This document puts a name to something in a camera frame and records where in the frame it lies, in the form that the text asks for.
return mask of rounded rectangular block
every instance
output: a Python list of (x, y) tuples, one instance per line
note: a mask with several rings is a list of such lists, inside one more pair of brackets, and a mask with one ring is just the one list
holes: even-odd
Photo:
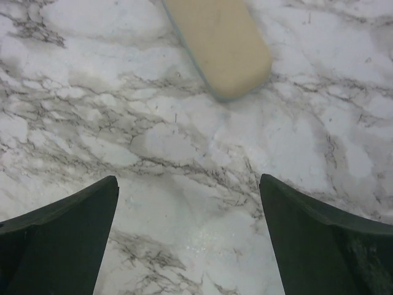
[(163, 0), (202, 79), (221, 101), (263, 84), (272, 58), (242, 0)]

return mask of marble surface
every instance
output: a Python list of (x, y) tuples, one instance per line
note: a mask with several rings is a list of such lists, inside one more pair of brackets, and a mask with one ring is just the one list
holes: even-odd
[(273, 73), (219, 104), (160, 1), (0, 2), (0, 220), (116, 175), (96, 295), (284, 294), (262, 173), (393, 222), (393, 2), (246, 3)]

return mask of marble pattern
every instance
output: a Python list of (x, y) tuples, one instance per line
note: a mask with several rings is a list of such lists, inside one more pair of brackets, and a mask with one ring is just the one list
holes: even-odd
[(262, 173), (393, 222), (393, 2), (246, 3), (273, 73), (220, 104), (158, 0), (0, 2), (0, 219), (116, 175), (96, 295), (284, 294)]

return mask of white marble countertop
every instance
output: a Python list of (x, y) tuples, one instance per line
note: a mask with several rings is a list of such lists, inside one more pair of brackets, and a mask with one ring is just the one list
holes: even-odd
[(158, 0), (0, 2), (0, 220), (116, 175), (96, 295), (284, 294), (262, 173), (393, 222), (393, 2), (246, 2), (273, 73), (230, 104)]

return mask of marble table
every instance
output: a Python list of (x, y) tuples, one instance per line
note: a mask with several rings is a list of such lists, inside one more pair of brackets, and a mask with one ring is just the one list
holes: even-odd
[(284, 294), (262, 173), (393, 222), (393, 2), (246, 3), (273, 72), (220, 104), (158, 0), (0, 2), (0, 220), (116, 175), (96, 295)]

